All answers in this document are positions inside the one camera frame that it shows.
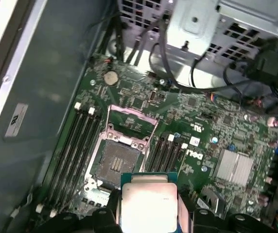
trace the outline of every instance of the heatsink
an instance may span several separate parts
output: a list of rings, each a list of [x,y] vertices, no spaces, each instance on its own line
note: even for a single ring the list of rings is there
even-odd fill
[[[214,176],[246,186],[254,160],[243,154],[223,149],[214,172]]]

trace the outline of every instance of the cpu socket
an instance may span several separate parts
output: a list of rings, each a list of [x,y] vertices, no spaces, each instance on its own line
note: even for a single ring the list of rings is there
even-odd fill
[[[114,128],[109,121],[111,112],[119,112],[123,115],[133,115],[138,119],[148,122],[153,126],[152,133],[144,138],[127,136]],[[138,167],[139,157],[142,155],[142,163],[139,171],[144,171],[145,162],[149,154],[151,138],[157,128],[158,121],[145,116],[143,113],[130,108],[121,108],[116,105],[108,107],[105,130],[100,133],[94,151],[88,164],[85,180],[88,180],[85,189],[101,188],[112,190],[121,185],[121,174],[133,172]]]

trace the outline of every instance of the green circuit board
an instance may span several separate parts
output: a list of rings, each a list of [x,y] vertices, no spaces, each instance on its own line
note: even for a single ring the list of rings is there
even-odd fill
[[[45,200],[50,187],[75,116],[75,103],[81,103],[86,109],[93,107],[102,113],[88,153],[93,152],[97,137],[105,128],[108,106],[114,104],[122,108],[135,109],[149,118],[158,120],[158,126],[150,141],[150,154],[153,154],[164,132],[174,135],[184,144],[173,170],[178,172],[178,188],[187,189],[190,199],[196,202],[203,187],[207,187],[224,198],[227,211],[259,216],[261,206],[257,204],[257,197],[263,189],[264,179],[274,155],[267,142],[278,138],[278,128],[268,128],[264,117],[251,122],[248,120],[249,114],[229,100],[218,97],[216,104],[210,100],[210,96],[181,94],[176,88],[160,84],[159,79],[149,72],[140,72],[134,66],[117,61],[108,67],[104,62],[105,57],[97,54],[94,57],[95,63],[86,70],[78,87],[42,185],[40,199]],[[108,70],[113,70],[118,75],[115,85],[108,85],[104,80],[104,74]],[[115,129],[138,138],[149,136],[153,131],[150,123],[123,114],[112,113],[110,122]],[[252,162],[246,185],[216,176],[220,154],[223,149],[229,148]],[[134,171],[139,171],[143,158],[143,154],[139,155]],[[93,174],[96,173],[99,164],[100,158],[96,157],[92,166]],[[80,182],[83,183],[85,173],[82,172],[80,176]],[[107,198],[100,192],[93,195],[91,191],[81,193],[70,205],[73,212],[84,215],[88,212],[87,206],[92,208],[88,203],[82,203],[84,197],[88,200],[97,197],[102,202]]]

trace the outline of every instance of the ram slot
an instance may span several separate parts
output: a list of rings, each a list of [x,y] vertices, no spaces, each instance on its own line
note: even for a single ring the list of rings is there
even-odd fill
[[[153,155],[150,155],[150,156],[149,156],[149,157],[150,157],[150,162],[149,162],[149,165],[148,165],[148,168],[147,168],[146,171],[151,171],[152,166],[153,166],[153,164],[154,164],[154,162],[155,162],[155,159],[159,156],[159,152],[160,152],[160,150],[161,150],[162,145],[163,145],[164,142],[165,142],[165,139],[164,139],[163,137],[161,137],[161,138],[158,140],[158,142],[157,142],[157,144],[156,144],[156,148],[155,148],[155,150],[154,150],[154,152],[153,152]]]
[[[167,167],[165,169],[166,172],[170,172],[174,169],[174,166],[178,160],[178,158],[181,156],[181,144],[175,144],[174,145],[174,150],[172,152],[172,155],[170,157],[170,160],[167,164]]]
[[[61,173],[65,167],[65,162],[68,160],[70,148],[75,141],[76,132],[79,130],[80,125],[82,123],[83,115],[79,112],[76,113],[73,123],[71,125],[70,131],[68,133],[66,142],[61,150],[60,156],[58,158],[58,163],[56,168],[54,169],[53,177],[50,183],[49,193],[48,193],[48,201],[51,202],[55,192],[57,191],[56,188],[60,185]]]
[[[61,174],[59,176],[58,186],[54,190],[53,200],[51,202],[51,204],[53,204],[54,206],[58,202],[58,199],[59,199],[59,196],[60,196],[60,192],[62,191],[62,188],[64,186],[64,183],[65,183],[65,180],[66,180],[66,174],[67,174],[69,166],[70,166],[70,164],[71,164],[71,162],[73,160],[73,152],[74,152],[74,150],[75,150],[75,148],[77,146],[78,140],[80,138],[82,127],[85,124],[85,119],[86,119],[86,115],[82,114],[82,118],[81,118],[80,124],[78,125],[77,130],[74,132],[73,140],[69,144],[69,147],[66,150],[66,153],[68,154],[68,156],[67,156],[66,160],[64,160],[64,165],[63,165]]]
[[[75,172],[74,180],[72,182],[72,185],[69,187],[66,201],[62,202],[63,205],[65,203],[68,203],[71,200],[71,198],[74,195],[75,188],[76,188],[80,178],[82,177],[82,175],[85,174],[84,168],[87,168],[87,166],[90,162],[90,159],[91,159],[90,150],[93,145],[93,141],[96,139],[95,136],[97,135],[97,131],[99,129],[100,120],[101,120],[101,118],[99,116],[96,116],[92,122],[92,125],[90,127],[90,132],[89,132],[88,136],[86,137],[85,144],[84,144],[84,147],[82,150],[82,154],[81,154],[82,159],[79,161],[79,163],[76,167],[77,170]]]
[[[159,169],[157,171],[159,172],[165,172],[166,171],[166,168],[167,168],[167,165],[174,153],[174,149],[175,149],[175,143],[174,142],[171,142],[169,143],[170,144],[170,147],[169,149],[164,153],[164,156],[163,156],[163,160],[161,161],[161,165],[159,167]]]
[[[154,164],[152,165],[152,169],[151,172],[158,172],[159,167],[161,165],[161,162],[163,161],[165,154],[167,153],[167,151],[169,150],[169,145],[170,143],[168,143],[168,141],[164,141],[164,143],[162,144],[162,148],[160,150],[159,155],[156,157]]]
[[[93,119],[92,119],[92,115],[88,115],[85,123],[83,125],[83,128],[81,130],[81,133],[79,135],[79,139],[77,141],[76,147],[73,150],[72,153],[72,160],[69,164],[68,169],[66,170],[66,174],[65,174],[65,180],[63,183],[63,186],[60,189],[60,193],[58,198],[56,199],[56,204],[62,203],[65,195],[67,193],[67,190],[69,188],[69,185],[72,181],[73,176],[75,176],[75,168],[78,165],[81,155],[82,155],[82,150],[84,147],[84,142],[85,139],[88,136],[89,130],[90,130],[90,126],[92,125]]]

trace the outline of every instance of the motherboard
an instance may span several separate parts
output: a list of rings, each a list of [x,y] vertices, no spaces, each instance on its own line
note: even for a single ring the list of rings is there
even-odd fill
[[[40,190],[37,212],[83,217],[124,172],[178,173],[200,208],[260,216],[278,127],[221,97],[182,94],[156,74],[95,54]]]

